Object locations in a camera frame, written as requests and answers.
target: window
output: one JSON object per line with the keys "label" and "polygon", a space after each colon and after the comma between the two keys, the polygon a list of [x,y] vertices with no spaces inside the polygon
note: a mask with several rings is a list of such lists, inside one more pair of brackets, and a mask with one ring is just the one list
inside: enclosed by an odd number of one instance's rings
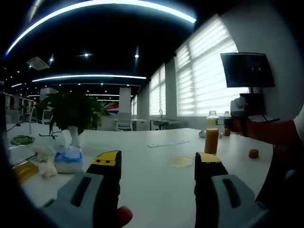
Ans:
{"label": "window", "polygon": [[137,115],[137,95],[131,101],[131,112],[132,115]]}
{"label": "window", "polygon": [[220,53],[238,52],[218,15],[211,18],[177,51],[177,116],[221,115],[230,101],[248,88],[227,88]]}
{"label": "window", "polygon": [[150,82],[150,115],[166,115],[166,72],[165,65],[155,72]]}

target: monitor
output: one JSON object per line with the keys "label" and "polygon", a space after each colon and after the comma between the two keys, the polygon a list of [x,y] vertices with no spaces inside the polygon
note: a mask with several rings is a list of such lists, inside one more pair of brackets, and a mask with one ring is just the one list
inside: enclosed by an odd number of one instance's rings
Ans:
{"label": "monitor", "polygon": [[265,54],[222,53],[227,87],[274,87]]}

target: potted plant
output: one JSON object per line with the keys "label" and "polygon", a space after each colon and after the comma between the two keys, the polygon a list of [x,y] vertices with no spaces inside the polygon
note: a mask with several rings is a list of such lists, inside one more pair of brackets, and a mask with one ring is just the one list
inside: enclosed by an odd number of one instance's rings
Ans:
{"label": "potted plant", "polygon": [[52,108],[50,134],[54,123],[62,131],[68,129],[72,137],[72,146],[79,147],[78,136],[85,129],[96,130],[101,124],[100,116],[109,115],[100,102],[80,91],[71,93],[58,91],[55,94],[48,94],[42,103]]}

